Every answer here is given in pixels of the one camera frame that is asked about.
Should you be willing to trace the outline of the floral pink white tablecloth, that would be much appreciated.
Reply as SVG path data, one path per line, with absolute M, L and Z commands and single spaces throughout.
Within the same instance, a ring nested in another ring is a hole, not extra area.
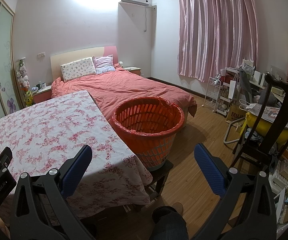
M 9 147 L 15 179 L 61 167 L 84 146 L 92 161 L 68 203 L 79 218 L 114 206 L 149 203 L 152 176 L 117 135 L 87 91 L 22 109 L 0 119 L 0 153 Z

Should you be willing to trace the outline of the striped pink pillow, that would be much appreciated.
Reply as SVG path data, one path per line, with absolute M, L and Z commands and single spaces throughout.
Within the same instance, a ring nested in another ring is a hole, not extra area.
M 113 55 L 102 56 L 102 57 L 93 57 L 93 62 L 96 68 L 96 74 L 103 74 L 106 72 L 115 71 Z

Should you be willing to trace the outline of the cluttered desk with items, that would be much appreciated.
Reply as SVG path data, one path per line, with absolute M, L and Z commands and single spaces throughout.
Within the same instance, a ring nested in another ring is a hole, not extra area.
M 279 76 L 280 79 L 283 79 L 284 81 L 286 80 L 288 82 L 288 75 L 286 76 L 282 70 L 280 70 L 279 68 L 276 68 L 273 65 L 271 65 L 269 73 L 273 77 Z M 264 85 L 263 89 L 260 89 L 258 91 L 254 90 L 252 92 L 252 94 L 253 94 L 252 102 L 254 102 L 254 103 L 260 103 L 261 102 L 261 98 L 263 98 L 264 94 L 266 93 L 265 87 L 266 87 L 266 85 Z M 277 92 L 276 88 L 272 88 L 271 95 L 273 95 L 274 98 L 272 98 L 272 96 L 270 96 L 267 104 L 269 106 L 272 106 L 272 107 L 280 106 L 284 100 L 285 93 L 284 92 Z M 240 118 L 245 116 L 245 111 L 242 111 L 239 107 L 237 107 L 235 109 L 235 108 L 233 108 L 233 105 L 232 105 L 230 110 L 231 111 L 228 111 L 229 115 L 226 118 L 226 122 L 228 122 L 228 123 L 230 123 L 234 120 L 240 119 Z

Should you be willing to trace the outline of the pink left nightstand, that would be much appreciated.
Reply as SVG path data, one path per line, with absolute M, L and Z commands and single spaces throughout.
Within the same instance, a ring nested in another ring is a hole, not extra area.
M 50 100 L 51 94 L 51 86 L 47 86 L 33 94 L 33 102 L 36 104 Z

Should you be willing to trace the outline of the coral red duvet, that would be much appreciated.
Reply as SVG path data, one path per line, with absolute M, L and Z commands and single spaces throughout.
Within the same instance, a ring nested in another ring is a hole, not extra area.
M 107 120 L 111 119 L 115 108 L 121 103 L 141 97 L 163 98 L 195 116 L 197 104 L 188 92 L 131 73 L 119 64 L 115 64 L 114 67 L 114 71 L 91 74 L 67 82 L 59 77 L 51 85 L 52 97 L 86 90 Z

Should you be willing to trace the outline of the floral white pillow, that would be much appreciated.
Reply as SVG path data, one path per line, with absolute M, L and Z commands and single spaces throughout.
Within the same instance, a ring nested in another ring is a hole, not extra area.
M 64 82 L 79 77 L 96 74 L 96 68 L 92 57 L 76 60 L 60 66 Z

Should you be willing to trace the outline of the orange lined laundry basket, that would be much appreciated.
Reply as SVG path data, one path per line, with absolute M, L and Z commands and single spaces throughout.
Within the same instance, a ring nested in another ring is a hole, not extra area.
M 184 120 L 177 104 L 160 97 L 143 97 L 121 103 L 110 123 L 145 168 L 155 171 L 167 160 Z

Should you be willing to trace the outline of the pink striped curtain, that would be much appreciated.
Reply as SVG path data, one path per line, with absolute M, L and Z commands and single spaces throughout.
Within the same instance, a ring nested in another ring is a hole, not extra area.
M 255 0 L 179 0 L 180 76 L 206 82 L 244 60 L 258 60 Z

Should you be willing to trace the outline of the right bedside nightstand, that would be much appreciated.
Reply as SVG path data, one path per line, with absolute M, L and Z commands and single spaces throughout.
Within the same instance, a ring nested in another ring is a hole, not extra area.
M 123 69 L 133 74 L 141 76 L 141 68 L 130 66 L 130 67 L 124 67 Z

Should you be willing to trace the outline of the hanging plush toy stack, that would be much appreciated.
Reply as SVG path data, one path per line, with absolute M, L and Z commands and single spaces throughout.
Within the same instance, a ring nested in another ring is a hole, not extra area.
M 33 105 L 33 94 L 30 87 L 30 81 L 27 75 L 27 69 L 25 65 L 25 58 L 19 59 L 16 62 L 16 77 L 19 88 L 21 100 L 25 107 Z

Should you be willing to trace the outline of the black stool under basket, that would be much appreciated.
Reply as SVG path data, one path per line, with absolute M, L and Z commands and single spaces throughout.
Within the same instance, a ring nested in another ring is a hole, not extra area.
M 158 170 L 151 171 L 152 182 L 144 187 L 149 196 L 150 202 L 161 196 L 168 179 L 169 172 L 173 167 L 174 164 L 171 161 L 166 160 L 163 166 Z

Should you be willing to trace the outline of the black tripod stand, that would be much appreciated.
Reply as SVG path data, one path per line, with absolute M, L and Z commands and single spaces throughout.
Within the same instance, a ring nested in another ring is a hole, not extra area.
M 233 150 L 234 167 L 243 159 L 253 164 L 257 170 L 274 170 L 279 158 L 288 147 L 288 83 L 277 81 L 270 74 L 265 75 L 267 83 L 264 102 L 260 106 L 249 106 L 246 126 L 251 130 L 247 137 L 245 129 Z M 284 91 L 280 108 L 267 107 L 272 88 Z

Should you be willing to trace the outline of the white wall socket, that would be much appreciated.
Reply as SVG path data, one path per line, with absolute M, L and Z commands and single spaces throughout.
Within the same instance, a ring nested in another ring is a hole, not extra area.
M 44 57 L 44 56 L 45 56 L 45 52 L 43 52 L 43 53 L 39 53 L 39 54 L 37 55 L 38 58 L 40 58 L 40 57 Z

